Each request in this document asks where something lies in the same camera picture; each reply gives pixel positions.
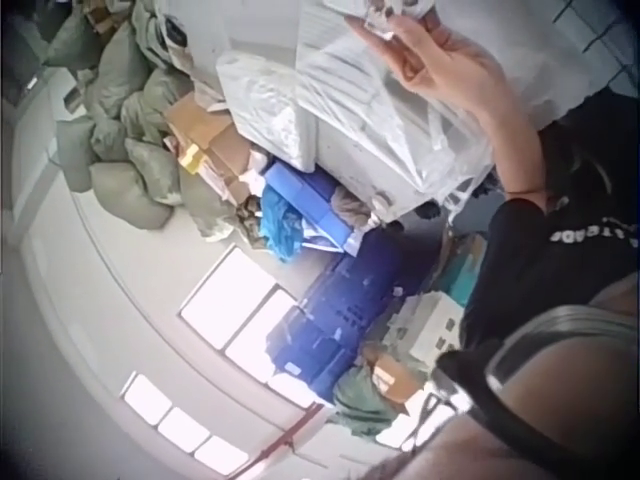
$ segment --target person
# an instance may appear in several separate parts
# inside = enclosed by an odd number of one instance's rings
[[[422,21],[391,16],[394,37],[388,42],[361,20],[346,20],[405,88],[465,109],[491,141],[506,201],[489,227],[461,324],[462,349],[504,341],[565,305],[592,305],[637,322],[637,221],[617,215],[610,188],[587,204],[572,198],[550,202],[538,133],[491,55],[442,25],[435,12]],[[557,444],[606,464],[637,433],[637,362],[637,348],[606,338],[568,338],[534,355],[499,396]],[[455,416],[415,452],[385,461],[363,478],[556,477],[467,414]]]

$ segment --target hand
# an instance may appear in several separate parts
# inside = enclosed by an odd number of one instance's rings
[[[420,22],[391,16],[388,22],[395,35],[389,42],[367,30],[360,19],[346,21],[406,89],[461,107],[479,120],[518,109],[500,64],[482,47],[442,25],[435,11]]]

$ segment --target pile of sacks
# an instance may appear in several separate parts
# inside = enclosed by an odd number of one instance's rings
[[[57,123],[59,164],[72,192],[93,190],[106,211],[136,228],[161,229],[184,205],[202,236],[219,239],[233,229],[226,220],[234,207],[186,172],[163,145],[170,135],[164,112],[193,83],[141,40],[155,19],[141,15],[144,5],[136,4],[97,69],[78,72],[87,113]]]

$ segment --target black t-shirt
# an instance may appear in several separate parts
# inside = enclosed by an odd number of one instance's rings
[[[587,305],[637,271],[637,230],[607,211],[569,203],[545,215],[527,200],[502,205],[461,324],[462,347],[504,340],[554,307]]]

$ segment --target white package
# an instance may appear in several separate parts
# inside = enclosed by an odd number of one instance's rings
[[[466,150],[482,142],[479,131],[464,112],[406,92],[348,30],[336,8],[320,0],[303,3],[298,101],[387,163],[413,188],[444,201],[460,183],[484,171],[485,165],[458,165]],[[458,171],[470,173],[467,177]]]
[[[217,64],[227,106],[240,134],[303,172],[316,160],[316,118],[296,99],[293,68],[228,51]]]

